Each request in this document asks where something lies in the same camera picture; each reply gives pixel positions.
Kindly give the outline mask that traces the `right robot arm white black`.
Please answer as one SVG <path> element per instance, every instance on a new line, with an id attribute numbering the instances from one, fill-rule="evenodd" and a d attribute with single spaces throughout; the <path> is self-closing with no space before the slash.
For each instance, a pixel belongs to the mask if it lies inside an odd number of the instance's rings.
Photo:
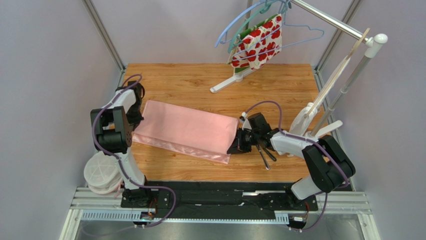
<path id="1" fill-rule="evenodd" d="M 318 193 L 330 193 L 348 184 L 349 178 L 356 173 L 352 161 L 331 135 L 303 137 L 279 128 L 272 129 L 260 112 L 248 117 L 241 116 L 240 120 L 243 125 L 237 129 L 227 153 L 245 154 L 256 147 L 262 157 L 268 155 L 273 161 L 276 158 L 271 152 L 303 159 L 309 175 L 290 187 L 290 195 L 297 200 Z"/>

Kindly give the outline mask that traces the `pink cloth napkin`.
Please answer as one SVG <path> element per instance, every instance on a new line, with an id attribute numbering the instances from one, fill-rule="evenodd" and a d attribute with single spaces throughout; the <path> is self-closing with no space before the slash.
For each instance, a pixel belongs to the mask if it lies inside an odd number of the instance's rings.
<path id="1" fill-rule="evenodd" d="M 227 153 L 239 120 L 221 114 L 148 100 L 143 121 L 134 130 L 136 143 L 228 164 Z"/>

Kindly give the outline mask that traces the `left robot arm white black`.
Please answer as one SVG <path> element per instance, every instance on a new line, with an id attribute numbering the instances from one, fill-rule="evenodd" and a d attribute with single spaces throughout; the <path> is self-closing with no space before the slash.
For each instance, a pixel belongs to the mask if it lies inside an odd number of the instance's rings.
<path id="1" fill-rule="evenodd" d="M 137 169 L 131 151 L 133 132 L 144 120 L 141 113 L 144 87 L 137 81 L 119 87 L 113 99 L 102 108 L 90 112 L 91 134 L 95 148 L 112 157 L 121 178 L 127 199 L 131 195 L 146 195 L 146 177 Z"/>

